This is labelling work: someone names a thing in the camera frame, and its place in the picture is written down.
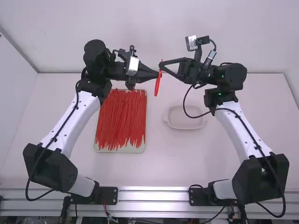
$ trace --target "white plastic container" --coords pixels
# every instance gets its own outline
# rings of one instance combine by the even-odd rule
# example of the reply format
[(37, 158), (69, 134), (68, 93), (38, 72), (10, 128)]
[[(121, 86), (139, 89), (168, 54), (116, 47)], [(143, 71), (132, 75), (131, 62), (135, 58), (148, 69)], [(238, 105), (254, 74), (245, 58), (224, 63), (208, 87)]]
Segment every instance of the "white plastic container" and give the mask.
[[(196, 102), (185, 103), (185, 109), (190, 116), (198, 116), (203, 113)], [(192, 119), (185, 115), (182, 102), (174, 102), (165, 108), (163, 112), (163, 121), (175, 129), (192, 130), (201, 128), (204, 123), (204, 117)]]

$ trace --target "metal frame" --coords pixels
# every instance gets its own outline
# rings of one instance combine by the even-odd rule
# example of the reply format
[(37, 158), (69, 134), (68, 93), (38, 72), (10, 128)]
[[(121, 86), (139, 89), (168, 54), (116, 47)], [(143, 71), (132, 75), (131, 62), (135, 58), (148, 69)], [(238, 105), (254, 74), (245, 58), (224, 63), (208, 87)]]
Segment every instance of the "metal frame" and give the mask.
[[(36, 197), (48, 189), (30, 189), (29, 195)], [(0, 216), (60, 216), (63, 199), (67, 194), (52, 192), (36, 202), (28, 202), (25, 189), (11, 189), (0, 186)], [(282, 219), (299, 219), (299, 191), (286, 191), (286, 213)], [(263, 202), (272, 212), (281, 213), (281, 199)], [(78, 205), (79, 217), (105, 217), (102, 205)], [(164, 217), (164, 218), (211, 218), (221, 207), (189, 205), (188, 187), (119, 187), (117, 205), (107, 206), (114, 217)], [(249, 219), (273, 219), (257, 204), (246, 205)], [(75, 216), (75, 206), (71, 205), (68, 216)], [(227, 218), (224, 209), (219, 218)]]

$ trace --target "table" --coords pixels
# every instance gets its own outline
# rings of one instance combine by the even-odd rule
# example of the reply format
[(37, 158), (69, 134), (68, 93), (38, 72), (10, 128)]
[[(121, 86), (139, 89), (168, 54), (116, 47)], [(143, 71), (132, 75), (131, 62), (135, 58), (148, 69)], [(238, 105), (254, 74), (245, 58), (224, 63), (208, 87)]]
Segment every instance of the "table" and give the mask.
[[(24, 146), (37, 143), (62, 116), (74, 95), (79, 74), (41, 74), (20, 122), (9, 155), (1, 170), (2, 194), (23, 192), (27, 171), (22, 157)], [(113, 87), (125, 88), (123, 82)], [(93, 151), (98, 113), (95, 113), (78, 138), (71, 161), (80, 173), (102, 185), (118, 186), (120, 202), (110, 210), (124, 217), (212, 217), (220, 208), (191, 207), (187, 201), (187, 187), (198, 183), (231, 178), (240, 163), (225, 130), (211, 115), (205, 117), (205, 126), (199, 130), (174, 130), (162, 121), (164, 108), (172, 101), (182, 102), (188, 89), (175, 78), (164, 74), (158, 97), (154, 97), (154, 81), (137, 85), (145, 89), (148, 98), (147, 148), (141, 154), (103, 154)], [(197, 101), (203, 111), (204, 89), (191, 90), (187, 100)], [(299, 178), (297, 170), (297, 133), (299, 111), (283, 74), (248, 74), (244, 89), (236, 92), (242, 109), (260, 137), (275, 153), (284, 153), (290, 162), (286, 191), (287, 215), (299, 217)], [(30, 193), (38, 195), (44, 189), (31, 185)], [(49, 195), (55, 203), (4, 202), (0, 215), (15, 214), (59, 215), (63, 195)], [(280, 212), (280, 200), (268, 202), (268, 207)], [(101, 216), (100, 206), (79, 206), (83, 216)], [(256, 205), (246, 206), (248, 216), (270, 218)]]

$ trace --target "white wall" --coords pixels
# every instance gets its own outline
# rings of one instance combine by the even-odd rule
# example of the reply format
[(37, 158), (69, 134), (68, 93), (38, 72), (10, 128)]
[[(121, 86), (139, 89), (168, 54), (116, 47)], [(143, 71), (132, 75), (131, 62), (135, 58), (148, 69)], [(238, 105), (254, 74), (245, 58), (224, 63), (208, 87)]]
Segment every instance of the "white wall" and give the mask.
[(0, 37), (0, 170), (27, 105), (36, 75), (33, 68), (2, 35)]
[(82, 70), (83, 47), (95, 38), (112, 49), (134, 44), (157, 68), (161, 58), (193, 56), (186, 35), (210, 35), (216, 64), (283, 72), (298, 104), (298, 8), (298, 0), (3, 0), (0, 24), (42, 72)]

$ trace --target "black bracket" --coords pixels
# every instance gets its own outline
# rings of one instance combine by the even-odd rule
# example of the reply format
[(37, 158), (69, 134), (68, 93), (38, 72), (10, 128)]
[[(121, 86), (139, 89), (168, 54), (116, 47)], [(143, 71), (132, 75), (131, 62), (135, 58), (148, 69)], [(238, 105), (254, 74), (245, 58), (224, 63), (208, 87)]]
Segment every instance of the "black bracket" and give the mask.
[(64, 202), (60, 214), (59, 224), (64, 224), (67, 217), (67, 210), (71, 204), (103, 204), (103, 199), (106, 205), (116, 205), (118, 198), (118, 188), (116, 187), (98, 187), (96, 188), (98, 197), (90, 198), (80, 195), (71, 194), (64, 197)]
[(217, 200), (213, 201), (209, 198), (209, 194), (206, 193), (208, 188), (190, 188), (189, 189), (189, 204), (191, 206), (237, 206), (237, 200)]

